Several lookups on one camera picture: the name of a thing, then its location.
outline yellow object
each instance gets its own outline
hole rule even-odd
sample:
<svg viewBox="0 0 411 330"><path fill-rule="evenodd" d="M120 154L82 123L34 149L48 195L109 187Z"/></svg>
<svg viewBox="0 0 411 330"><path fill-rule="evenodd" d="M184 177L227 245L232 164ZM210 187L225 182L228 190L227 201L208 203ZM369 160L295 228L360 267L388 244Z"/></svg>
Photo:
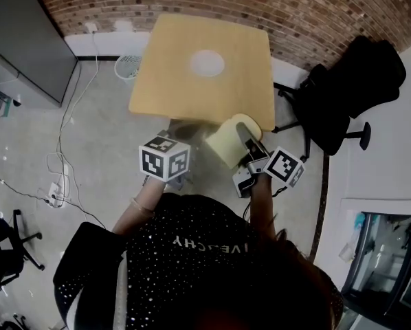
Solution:
<svg viewBox="0 0 411 330"><path fill-rule="evenodd" d="M200 76L193 56L218 54L223 70ZM222 124L246 113L272 130L274 93L268 35L263 30L204 17L162 14L135 80L129 111Z"/></svg>
<svg viewBox="0 0 411 330"><path fill-rule="evenodd" d="M215 134L205 140L229 168L234 168L247 155L247 149L236 131L238 122L243 122L257 140L262 138L259 125L251 117L238 113L225 121Z"/></svg>

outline white circle on table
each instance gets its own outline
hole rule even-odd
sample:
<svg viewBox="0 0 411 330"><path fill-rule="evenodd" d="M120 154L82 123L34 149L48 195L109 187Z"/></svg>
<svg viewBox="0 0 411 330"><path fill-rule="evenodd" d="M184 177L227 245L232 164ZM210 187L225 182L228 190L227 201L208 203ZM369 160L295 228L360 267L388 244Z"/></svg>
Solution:
<svg viewBox="0 0 411 330"><path fill-rule="evenodd" d="M190 59L190 69L198 76L218 76L225 67L224 59L213 50L199 50Z"/></svg>

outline person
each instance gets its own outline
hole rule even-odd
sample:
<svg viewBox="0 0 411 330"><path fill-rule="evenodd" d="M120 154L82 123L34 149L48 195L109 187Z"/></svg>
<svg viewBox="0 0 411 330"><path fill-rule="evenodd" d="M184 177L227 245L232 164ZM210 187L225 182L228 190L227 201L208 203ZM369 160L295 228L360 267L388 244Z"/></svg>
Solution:
<svg viewBox="0 0 411 330"><path fill-rule="evenodd" d="M83 223L54 275L69 329L334 329L342 299L273 224L271 177L250 223L150 178L112 232Z"/></svg>

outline person's arm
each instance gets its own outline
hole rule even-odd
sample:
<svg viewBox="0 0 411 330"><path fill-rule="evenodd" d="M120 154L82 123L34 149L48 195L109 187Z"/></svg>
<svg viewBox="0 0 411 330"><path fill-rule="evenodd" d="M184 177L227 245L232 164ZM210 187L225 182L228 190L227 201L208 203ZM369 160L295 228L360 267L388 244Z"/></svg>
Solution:
<svg viewBox="0 0 411 330"><path fill-rule="evenodd" d="M271 196L271 177L266 173L258 175L252 186L250 201L250 224L259 232L272 239L276 238L273 222L273 197Z"/></svg>
<svg viewBox="0 0 411 330"><path fill-rule="evenodd" d="M112 232L115 234L128 235L137 231L153 217L153 211L165 187L166 182L149 177L135 198L135 201L132 201L131 205L129 205L123 215L118 219Z"/></svg>

